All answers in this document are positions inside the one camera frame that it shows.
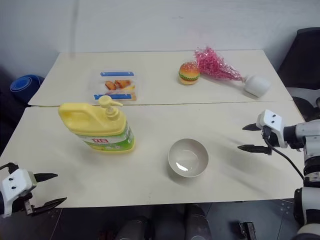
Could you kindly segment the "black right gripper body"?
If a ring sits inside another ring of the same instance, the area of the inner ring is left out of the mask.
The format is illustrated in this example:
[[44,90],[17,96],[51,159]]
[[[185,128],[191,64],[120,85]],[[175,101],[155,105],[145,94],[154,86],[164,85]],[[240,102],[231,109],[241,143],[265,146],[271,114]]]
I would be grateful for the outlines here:
[[272,152],[280,154],[281,152],[276,148],[280,146],[277,135],[272,132],[272,129],[268,126],[264,126],[261,132],[262,139],[267,147],[265,147],[264,154],[272,155]]

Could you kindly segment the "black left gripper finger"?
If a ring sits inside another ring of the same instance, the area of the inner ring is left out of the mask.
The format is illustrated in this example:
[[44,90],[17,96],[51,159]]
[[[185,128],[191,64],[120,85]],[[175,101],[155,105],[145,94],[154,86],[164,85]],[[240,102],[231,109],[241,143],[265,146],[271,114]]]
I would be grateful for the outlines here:
[[56,178],[58,175],[55,173],[36,173],[34,174],[34,182],[35,184],[40,182],[45,182],[47,180]]
[[59,206],[61,203],[63,203],[66,199],[67,199],[67,197],[57,198],[57,199],[46,202],[43,206],[33,207],[31,215],[37,216],[37,215],[49,212],[52,209]]

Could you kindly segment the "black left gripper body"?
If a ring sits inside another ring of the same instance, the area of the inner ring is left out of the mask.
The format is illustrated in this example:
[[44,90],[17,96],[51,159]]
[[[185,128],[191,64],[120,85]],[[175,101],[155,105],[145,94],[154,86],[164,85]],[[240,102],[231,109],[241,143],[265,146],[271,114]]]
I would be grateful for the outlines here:
[[23,180],[21,193],[14,201],[14,212],[25,211],[27,215],[31,215],[34,212],[34,206],[30,203],[30,199],[33,197],[32,190],[37,186],[37,181],[31,171],[23,174]]

